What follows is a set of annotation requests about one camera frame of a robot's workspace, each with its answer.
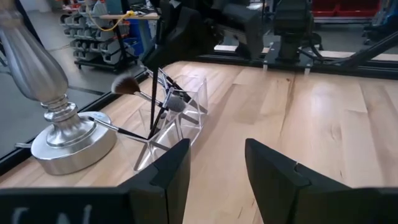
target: yellow cable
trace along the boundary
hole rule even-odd
[[[104,28],[100,27],[100,26],[94,21],[93,17],[91,16],[90,7],[88,6],[87,0],[85,0],[85,4],[86,4],[86,12],[88,13],[88,16],[90,17],[90,20],[93,22],[93,24],[94,24],[98,29],[100,29],[100,30],[102,30],[102,31],[105,31],[105,32],[113,31],[113,29],[114,29],[117,25],[119,25],[119,23],[120,23],[123,19],[125,19],[127,16],[133,16],[133,15],[134,15],[134,12],[133,12],[133,11],[128,11],[125,15],[122,16],[122,18],[120,18],[120,19],[116,22],[116,24],[115,24],[114,26],[112,26],[112,28],[104,29]]]

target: cable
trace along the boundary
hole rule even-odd
[[[86,11],[87,11],[87,13],[88,13],[88,17],[90,17],[90,20],[92,21],[92,23],[93,23],[98,29],[100,29],[100,30],[102,30],[102,31],[104,31],[104,32],[113,31],[113,29],[116,28],[116,26],[118,26],[119,23],[120,23],[123,19],[127,18],[128,16],[134,16],[134,12],[133,12],[133,11],[128,11],[125,15],[122,16],[122,18],[120,18],[120,19],[116,22],[116,24],[115,24],[114,26],[112,26],[112,28],[104,29],[104,28],[100,27],[100,26],[94,21],[93,17],[91,16],[90,7],[88,6],[87,0],[85,0],[85,4],[86,4]]]

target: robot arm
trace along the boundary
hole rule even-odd
[[[236,53],[257,58],[263,49],[261,11],[249,1],[152,0],[160,14],[154,46],[143,64],[151,70],[214,51],[224,36],[239,41]]]

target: concrete floor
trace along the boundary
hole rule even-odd
[[[71,39],[63,34],[63,27],[58,24],[61,13],[30,12],[29,17],[42,40],[44,47],[56,58],[69,79],[70,89],[67,94],[70,101],[80,108],[97,99],[101,93],[110,91],[112,81],[116,77],[111,72],[83,67],[81,70],[73,63],[75,61],[68,47]],[[323,26],[318,33],[323,37],[325,50],[358,51],[363,48],[361,26]],[[272,35],[264,36],[264,45],[277,40]],[[234,44],[226,40],[225,44]],[[38,134],[49,124],[44,120],[44,109],[40,103],[30,101],[22,96],[12,78],[0,74],[0,157],[13,149],[16,142],[26,142]]]

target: silver lamp base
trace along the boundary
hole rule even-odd
[[[78,114],[81,119],[91,116],[96,119],[111,122],[111,119],[100,112],[83,112]],[[47,135],[53,129],[45,128],[34,140],[32,155],[52,175],[70,174],[82,170],[95,162],[112,149],[116,143],[116,133],[96,124],[94,130],[85,138],[65,147],[52,147],[47,144]]]

